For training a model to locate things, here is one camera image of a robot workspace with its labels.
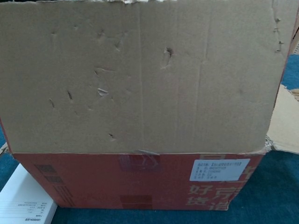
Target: cardboard box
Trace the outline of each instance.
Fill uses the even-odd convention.
[[[63,207],[226,210],[267,151],[298,4],[0,4],[11,153]]]

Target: blue carpet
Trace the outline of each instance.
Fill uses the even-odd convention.
[[[282,84],[299,88],[299,56],[289,57]],[[0,132],[0,146],[4,143]],[[0,157],[0,190],[18,165]],[[299,155],[269,152],[228,211],[57,208],[52,224],[299,224]]]

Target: cardboard flap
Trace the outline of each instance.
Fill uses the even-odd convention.
[[[268,136],[275,150],[299,154],[299,102],[280,85]]]

